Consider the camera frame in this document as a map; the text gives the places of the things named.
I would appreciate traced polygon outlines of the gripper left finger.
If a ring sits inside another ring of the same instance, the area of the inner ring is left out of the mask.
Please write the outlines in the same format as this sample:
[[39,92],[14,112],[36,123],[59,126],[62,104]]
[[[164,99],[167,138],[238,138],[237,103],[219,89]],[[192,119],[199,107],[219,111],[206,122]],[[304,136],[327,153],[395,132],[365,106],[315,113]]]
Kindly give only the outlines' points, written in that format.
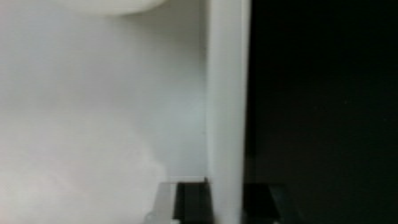
[[158,185],[153,210],[146,215],[144,224],[180,224],[174,218],[176,184],[164,182]]

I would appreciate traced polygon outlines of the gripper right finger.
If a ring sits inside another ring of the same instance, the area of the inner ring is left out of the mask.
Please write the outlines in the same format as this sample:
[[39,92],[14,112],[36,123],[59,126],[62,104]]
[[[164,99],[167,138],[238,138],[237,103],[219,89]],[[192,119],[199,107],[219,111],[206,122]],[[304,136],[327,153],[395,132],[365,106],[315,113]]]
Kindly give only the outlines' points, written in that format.
[[279,212],[281,224],[306,224],[301,211],[295,205],[288,187],[283,184],[270,184],[270,196],[274,200],[276,209]]

